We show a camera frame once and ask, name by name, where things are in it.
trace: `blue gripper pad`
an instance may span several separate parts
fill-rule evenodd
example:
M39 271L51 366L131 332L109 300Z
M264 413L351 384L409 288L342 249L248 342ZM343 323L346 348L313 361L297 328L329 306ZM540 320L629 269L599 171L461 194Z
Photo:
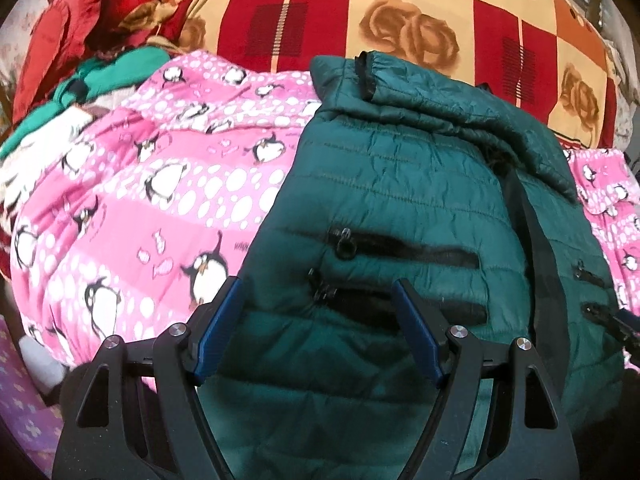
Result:
M199 384L216 373L243 305L242 281L230 276L211 303L198 307L198 310L202 310L199 319L191 327L191 338L196 345L191 349L191 354L196 359L193 375Z
M391 303L415 364L424 377L440 388L444 382L440 350L412 296L417 296L417 293L406 280L397 280L391 287Z

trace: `quilted jacket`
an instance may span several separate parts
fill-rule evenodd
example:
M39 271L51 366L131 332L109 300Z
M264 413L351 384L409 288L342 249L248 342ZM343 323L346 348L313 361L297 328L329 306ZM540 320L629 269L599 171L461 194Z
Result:
M602 418L623 357L582 306L615 295L551 131L385 54L316 57L311 73L322 107L244 261L244 316L199 390L236 478L398 477L435 396L385 317L403 277L479 338L531 338L572 430ZM490 393L483 381L461 468Z

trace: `green garment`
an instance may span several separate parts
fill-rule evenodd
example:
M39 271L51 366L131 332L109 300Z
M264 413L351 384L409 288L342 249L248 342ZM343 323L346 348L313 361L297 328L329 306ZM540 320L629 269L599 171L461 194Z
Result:
M570 336L561 402L572 430L601 419L620 394L621 348L580 307L611 305L612 279L551 131L486 91L395 57L370 53L366 73L375 82L367 100L353 60L312 60L322 106L244 260L238 328L198 390L239 479L394 480L430 414L434 388L404 338L315 303L310 268L377 288L405 277L425 298L484 306L487 322L468 327L479 338L532 337L526 254L483 155L491 150L511 158L555 256ZM328 243L334 226L463 248L479 268L340 259ZM604 286L577 279L580 261ZM460 469L475 461L490 391L483 381Z
M0 146L0 159L6 158L27 135L43 127L72 104L82 104L118 88L142 84L169 59L169 54L163 49L143 46L122 54L112 63L97 58L85 61L78 66L75 74L58 85L51 101L38 106L24 118ZM81 100L69 91L70 85L76 80L84 81L87 86L87 94Z

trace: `black zipper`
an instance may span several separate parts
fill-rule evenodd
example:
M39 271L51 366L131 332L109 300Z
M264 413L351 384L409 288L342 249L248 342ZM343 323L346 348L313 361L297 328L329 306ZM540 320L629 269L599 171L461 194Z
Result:
M459 247L408 244L391 236L356 232L348 227L329 229L327 239L341 260L353 260L358 254L365 254L465 269L480 268L478 255Z
M392 332L400 330L388 288L362 283L328 282L317 269L309 270L307 278L314 302L373 328ZM480 304L445 298L424 301L436 306L451 324L477 326L487 322L486 308Z
M604 280L589 272L584 268L584 262L582 260L578 260L578 264L574 266L574 276L577 280L581 282L591 283L591 285L599 286L600 288L606 288Z

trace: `silver screw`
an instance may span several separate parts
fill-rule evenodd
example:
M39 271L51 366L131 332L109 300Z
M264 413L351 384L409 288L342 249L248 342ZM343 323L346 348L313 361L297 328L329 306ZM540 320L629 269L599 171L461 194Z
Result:
M187 326L184 323L174 323L169 327L169 334L174 337L178 337L185 332L187 332Z
M105 348L116 348L120 343L120 338L116 335L110 335L107 339L104 340Z
M467 330L462 325L452 326L451 328L449 328L449 332L451 332L451 335L453 337L458 337L460 339L469 335L469 330Z
M516 345L523 350L531 350L532 344L526 337L519 337L516 339Z

